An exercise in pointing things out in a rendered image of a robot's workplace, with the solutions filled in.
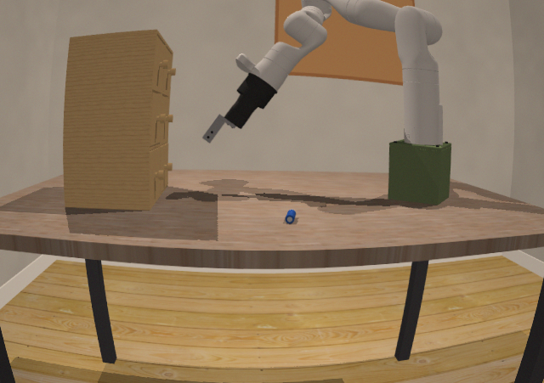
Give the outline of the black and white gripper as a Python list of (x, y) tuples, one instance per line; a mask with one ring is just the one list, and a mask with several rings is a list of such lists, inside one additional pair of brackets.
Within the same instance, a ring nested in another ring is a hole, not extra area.
[(270, 59), (263, 58), (255, 66), (245, 54), (240, 54), (235, 61), (241, 70), (248, 73), (248, 76), (238, 87), (237, 92), (240, 97), (232, 108), (225, 117), (219, 114), (202, 137), (208, 143), (212, 142), (224, 123), (232, 128), (242, 129), (257, 107), (264, 109), (288, 76), (283, 68)]

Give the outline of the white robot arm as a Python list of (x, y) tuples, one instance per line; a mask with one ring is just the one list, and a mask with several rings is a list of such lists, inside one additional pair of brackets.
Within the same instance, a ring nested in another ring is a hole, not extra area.
[(428, 51), (428, 45), (435, 44), (442, 36), (439, 20), (426, 10), (412, 6), (399, 8), (380, 0), (301, 0), (301, 3), (302, 9), (285, 20), (284, 30), (302, 46), (295, 48), (278, 42), (265, 58), (289, 75), (303, 57), (325, 42), (327, 31), (322, 24), (331, 16), (332, 7), (352, 24), (395, 32), (403, 74), (405, 143), (443, 145), (439, 67)]

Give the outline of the small brown wooden chest of drawers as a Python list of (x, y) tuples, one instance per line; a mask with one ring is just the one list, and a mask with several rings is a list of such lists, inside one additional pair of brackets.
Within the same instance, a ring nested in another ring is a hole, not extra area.
[[(65, 207), (150, 211), (158, 30), (70, 37), (63, 129)], [(164, 94), (165, 93), (165, 94)], [(166, 96), (168, 95), (168, 96)]]

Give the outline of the blue battery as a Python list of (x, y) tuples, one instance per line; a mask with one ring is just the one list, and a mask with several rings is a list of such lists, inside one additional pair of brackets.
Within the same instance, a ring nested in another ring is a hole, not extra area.
[(289, 210), (288, 213), (286, 214), (286, 222), (293, 223), (295, 216), (296, 216), (296, 212), (293, 209)]

